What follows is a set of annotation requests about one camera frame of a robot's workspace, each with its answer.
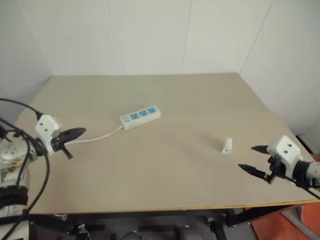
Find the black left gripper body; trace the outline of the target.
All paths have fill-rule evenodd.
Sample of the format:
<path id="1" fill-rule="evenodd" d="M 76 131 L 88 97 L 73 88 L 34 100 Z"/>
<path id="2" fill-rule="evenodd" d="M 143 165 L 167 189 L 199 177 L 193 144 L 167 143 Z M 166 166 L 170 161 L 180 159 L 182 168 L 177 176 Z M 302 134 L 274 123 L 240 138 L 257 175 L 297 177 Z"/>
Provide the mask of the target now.
<path id="1" fill-rule="evenodd" d="M 68 138 L 65 136 L 55 137 L 51 140 L 50 145 L 54 152 L 65 151 Z"/>

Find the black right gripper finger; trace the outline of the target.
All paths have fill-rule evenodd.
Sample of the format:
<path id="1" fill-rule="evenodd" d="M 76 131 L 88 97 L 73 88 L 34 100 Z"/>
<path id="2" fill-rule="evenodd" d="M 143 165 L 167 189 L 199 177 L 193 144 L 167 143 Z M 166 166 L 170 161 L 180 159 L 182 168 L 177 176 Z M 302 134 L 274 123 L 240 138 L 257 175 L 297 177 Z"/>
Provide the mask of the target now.
<path id="1" fill-rule="evenodd" d="M 249 173 L 252 176 L 255 176 L 260 179 L 265 179 L 266 178 L 266 173 L 256 169 L 253 166 L 247 165 L 247 164 L 238 164 L 238 166 L 243 169 L 245 172 Z"/>
<path id="2" fill-rule="evenodd" d="M 256 145 L 251 147 L 252 150 L 262 153 L 262 154 L 268 154 L 268 146 L 267 145 Z"/>

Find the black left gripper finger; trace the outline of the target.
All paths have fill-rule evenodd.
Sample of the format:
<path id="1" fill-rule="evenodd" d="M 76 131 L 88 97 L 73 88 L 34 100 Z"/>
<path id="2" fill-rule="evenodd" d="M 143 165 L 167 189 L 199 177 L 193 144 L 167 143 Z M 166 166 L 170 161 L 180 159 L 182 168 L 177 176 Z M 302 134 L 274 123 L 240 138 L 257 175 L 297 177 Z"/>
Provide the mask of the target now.
<path id="1" fill-rule="evenodd" d="M 71 128 L 71 129 L 67 129 L 62 131 L 58 137 L 57 137 L 57 141 L 59 143 L 68 143 L 71 142 L 75 139 L 77 139 L 78 137 L 80 137 L 82 134 L 84 134 L 86 132 L 86 128 L 83 127 L 77 127 L 77 128 Z"/>
<path id="2" fill-rule="evenodd" d="M 68 151 L 65 145 L 62 146 L 61 150 L 67 156 L 68 159 L 72 159 L 73 155 Z"/>

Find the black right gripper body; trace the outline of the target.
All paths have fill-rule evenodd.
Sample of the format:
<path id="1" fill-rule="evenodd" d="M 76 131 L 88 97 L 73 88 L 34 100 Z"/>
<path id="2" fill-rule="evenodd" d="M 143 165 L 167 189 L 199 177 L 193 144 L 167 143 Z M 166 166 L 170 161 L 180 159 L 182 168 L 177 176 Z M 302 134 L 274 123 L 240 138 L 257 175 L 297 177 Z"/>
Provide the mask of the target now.
<path id="1" fill-rule="evenodd" d="M 268 159 L 268 163 L 270 164 L 269 169 L 271 174 L 267 174 L 265 180 L 268 184 L 272 184 L 276 177 L 285 179 L 286 178 L 286 166 L 282 163 L 281 158 L 276 156 L 271 156 Z"/>

